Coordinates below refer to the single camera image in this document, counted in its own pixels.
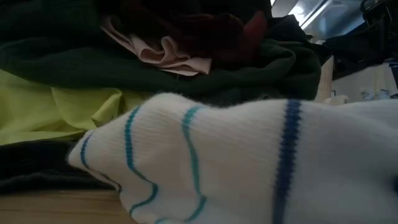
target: pink fabric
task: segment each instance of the pink fabric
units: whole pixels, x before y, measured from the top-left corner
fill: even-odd
[[[176,41],[170,36],[163,37],[160,41],[144,41],[134,34],[128,37],[115,29],[119,23],[119,18],[116,16],[107,16],[104,18],[101,28],[117,43],[134,53],[142,62],[180,75],[209,74],[210,58],[189,56],[178,47]]]

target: yellow-green fabric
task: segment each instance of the yellow-green fabric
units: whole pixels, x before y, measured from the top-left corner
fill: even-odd
[[[86,130],[110,122],[148,97],[148,93],[115,88],[52,88],[0,70],[0,145],[79,138]]]

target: dark green sweater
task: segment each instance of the dark green sweater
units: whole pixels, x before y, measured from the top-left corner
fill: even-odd
[[[107,39],[90,0],[0,2],[0,68],[27,80],[64,88],[172,91],[216,105],[311,100],[317,92],[320,63],[301,42],[267,38],[255,67],[215,67],[209,75],[183,77],[142,63]]]

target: ribbed sock fabric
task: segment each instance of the ribbed sock fabric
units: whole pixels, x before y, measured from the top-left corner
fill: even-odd
[[[139,223],[398,223],[396,111],[161,94],[88,131],[68,161]]]

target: wooden floor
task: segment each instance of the wooden floor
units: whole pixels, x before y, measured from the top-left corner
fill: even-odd
[[[50,191],[0,195],[4,224],[137,224],[113,191]]]

